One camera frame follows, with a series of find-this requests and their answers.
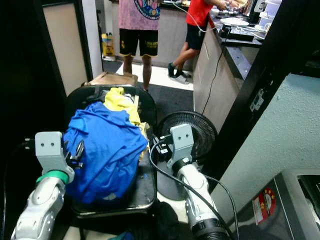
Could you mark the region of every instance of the pile of clothes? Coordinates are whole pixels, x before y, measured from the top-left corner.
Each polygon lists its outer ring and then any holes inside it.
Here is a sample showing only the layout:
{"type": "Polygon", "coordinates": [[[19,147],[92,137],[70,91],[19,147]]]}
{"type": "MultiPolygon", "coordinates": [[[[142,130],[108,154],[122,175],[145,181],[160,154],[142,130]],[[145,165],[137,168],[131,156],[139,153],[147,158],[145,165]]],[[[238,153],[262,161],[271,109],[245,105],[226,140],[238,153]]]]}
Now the pile of clothes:
{"type": "Polygon", "coordinates": [[[148,141],[141,133],[137,105],[122,87],[111,88],[104,103],[96,101],[79,109],[63,136],[72,155],[84,142],[81,162],[67,193],[78,202],[121,199],[135,179],[141,153],[148,141]]]}

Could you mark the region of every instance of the person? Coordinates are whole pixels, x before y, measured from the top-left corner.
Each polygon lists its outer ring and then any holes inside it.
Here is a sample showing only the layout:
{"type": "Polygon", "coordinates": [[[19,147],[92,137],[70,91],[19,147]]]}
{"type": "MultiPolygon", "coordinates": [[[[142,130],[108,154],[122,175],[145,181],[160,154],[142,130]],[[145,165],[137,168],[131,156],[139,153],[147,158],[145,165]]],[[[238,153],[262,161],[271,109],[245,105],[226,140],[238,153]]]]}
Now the person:
{"type": "Polygon", "coordinates": [[[158,23],[162,0],[119,0],[118,24],[123,72],[132,74],[138,41],[143,62],[143,89],[148,91],[152,57],[158,54],[158,23]]]}
{"type": "Polygon", "coordinates": [[[227,2],[224,0],[191,0],[188,9],[189,14],[186,15],[186,40],[178,58],[168,64],[168,74],[170,78],[176,79],[180,76],[184,78],[188,77],[188,75],[183,72],[184,63],[186,60],[199,54],[205,33],[200,31],[198,26],[202,30],[206,29],[207,16],[213,5],[216,5],[219,10],[225,10],[227,8],[227,2]]]}

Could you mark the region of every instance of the black chair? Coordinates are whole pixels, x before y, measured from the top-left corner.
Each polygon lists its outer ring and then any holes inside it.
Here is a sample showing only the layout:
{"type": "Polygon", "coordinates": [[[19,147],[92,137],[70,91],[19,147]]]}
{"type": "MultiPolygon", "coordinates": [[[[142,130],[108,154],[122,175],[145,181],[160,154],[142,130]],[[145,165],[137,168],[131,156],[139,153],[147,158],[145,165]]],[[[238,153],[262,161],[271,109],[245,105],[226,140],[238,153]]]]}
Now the black chair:
{"type": "MultiPolygon", "coordinates": [[[[121,85],[91,85],[74,90],[65,103],[65,128],[77,109],[85,109],[90,103],[97,101],[103,90],[122,87],[126,94],[139,96],[141,122],[147,122],[152,128],[157,126],[156,105],[150,94],[141,88],[121,85]]],[[[149,162],[149,153],[139,162],[135,182],[128,192],[126,201],[112,206],[83,204],[73,201],[71,209],[78,219],[116,216],[123,214],[147,213],[157,200],[155,172],[149,162]]]]}

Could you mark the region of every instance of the plate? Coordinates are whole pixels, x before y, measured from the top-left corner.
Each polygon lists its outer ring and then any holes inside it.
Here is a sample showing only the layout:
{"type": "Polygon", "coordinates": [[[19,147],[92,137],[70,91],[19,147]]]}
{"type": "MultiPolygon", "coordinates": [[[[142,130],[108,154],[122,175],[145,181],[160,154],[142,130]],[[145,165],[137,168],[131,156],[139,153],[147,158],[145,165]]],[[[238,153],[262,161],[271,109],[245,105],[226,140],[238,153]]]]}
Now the plate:
{"type": "Polygon", "coordinates": [[[243,21],[243,20],[236,18],[236,17],[223,18],[220,20],[220,22],[223,24],[226,24],[226,25],[231,25],[231,26],[245,27],[245,26],[249,25],[249,23],[247,21],[243,21]]]}

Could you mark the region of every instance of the light blue wall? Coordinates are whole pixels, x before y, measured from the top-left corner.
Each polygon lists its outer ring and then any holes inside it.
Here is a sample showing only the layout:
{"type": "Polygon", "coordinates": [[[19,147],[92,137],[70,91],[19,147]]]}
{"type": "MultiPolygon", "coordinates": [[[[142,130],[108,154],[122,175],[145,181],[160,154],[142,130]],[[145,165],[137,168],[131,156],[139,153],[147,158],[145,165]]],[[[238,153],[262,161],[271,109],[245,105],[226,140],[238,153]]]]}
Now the light blue wall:
{"type": "MultiPolygon", "coordinates": [[[[245,140],[221,181],[239,211],[272,177],[285,169],[320,169],[320,78],[290,74],[245,140]]],[[[228,196],[212,193],[226,221],[228,196]]]]}

